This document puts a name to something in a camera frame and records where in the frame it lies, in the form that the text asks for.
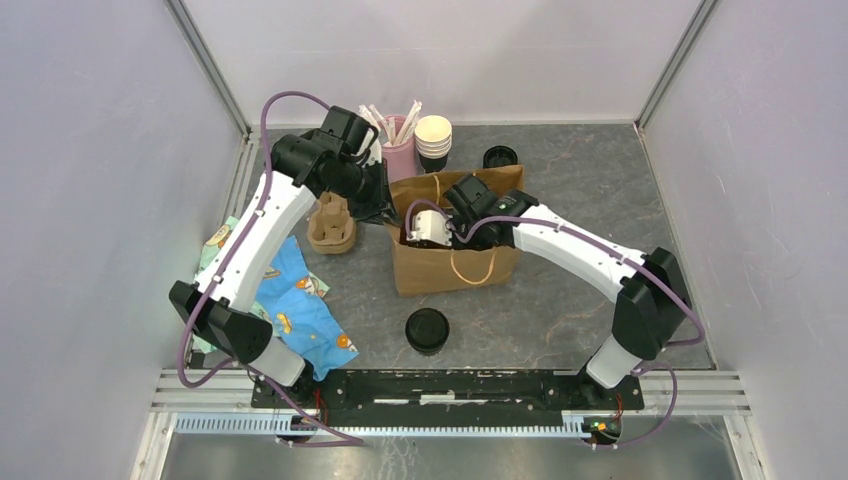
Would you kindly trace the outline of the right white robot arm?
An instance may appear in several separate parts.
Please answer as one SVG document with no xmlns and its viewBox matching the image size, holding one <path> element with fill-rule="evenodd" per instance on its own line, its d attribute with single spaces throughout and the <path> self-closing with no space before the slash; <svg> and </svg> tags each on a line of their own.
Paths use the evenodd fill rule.
<svg viewBox="0 0 848 480">
<path fill-rule="evenodd" d="M 536 255 L 593 286 L 614 305 L 609 337 L 582 367 L 580 400 L 602 408 L 618 393 L 621 381 L 668 346 L 685 320 L 703 327 L 694 314 L 680 264 L 657 247 L 642 252 L 604 240 L 565 220 L 535 197 L 518 189 L 497 195 L 481 179 L 467 174 L 444 198 L 455 246 L 484 249 L 508 246 Z"/>
</svg>

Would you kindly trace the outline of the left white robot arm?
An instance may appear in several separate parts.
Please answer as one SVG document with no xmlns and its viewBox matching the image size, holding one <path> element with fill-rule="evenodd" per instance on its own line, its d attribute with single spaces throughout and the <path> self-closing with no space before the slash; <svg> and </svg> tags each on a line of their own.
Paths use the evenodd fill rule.
<svg viewBox="0 0 848 480">
<path fill-rule="evenodd" d="M 271 324 L 250 308 L 272 258 L 323 193 L 347 200 L 358 221 L 380 220 L 390 211 L 387 175 L 368 161 L 378 137 L 371 122 L 332 106 L 319 127 L 263 144 L 265 171 L 227 243 L 196 280 L 176 281 L 170 289 L 185 323 L 179 369 L 185 367 L 189 341 L 198 336 L 276 383 L 276 394 L 288 406 L 312 399 L 306 360 L 275 338 Z"/>
</svg>

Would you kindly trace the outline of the brown paper takeout bag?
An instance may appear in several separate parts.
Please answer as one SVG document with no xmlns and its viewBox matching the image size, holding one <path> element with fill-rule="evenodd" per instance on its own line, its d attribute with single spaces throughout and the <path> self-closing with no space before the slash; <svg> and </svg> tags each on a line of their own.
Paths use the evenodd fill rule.
<svg viewBox="0 0 848 480">
<path fill-rule="evenodd" d="M 446 207 L 443 194 L 464 176 L 462 171 L 443 171 L 398 180 L 390 184 L 393 205 L 403 219 L 418 199 Z M 508 246 L 488 250 L 419 248 L 406 244 L 405 230 L 388 225 L 395 285 L 402 296 L 457 291 L 506 283 L 522 252 Z"/>
</svg>

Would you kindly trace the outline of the brown cardboard cup carriers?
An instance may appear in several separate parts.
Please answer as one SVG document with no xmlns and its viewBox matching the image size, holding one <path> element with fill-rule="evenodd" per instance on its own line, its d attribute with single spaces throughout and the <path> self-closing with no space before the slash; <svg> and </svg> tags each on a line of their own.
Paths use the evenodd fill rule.
<svg viewBox="0 0 848 480">
<path fill-rule="evenodd" d="M 307 228 L 307 240 L 313 250 L 324 255 L 349 252 L 356 241 L 357 223 L 348 201 L 335 193 L 324 192 L 316 204 L 317 210 L 309 218 Z"/>
</svg>

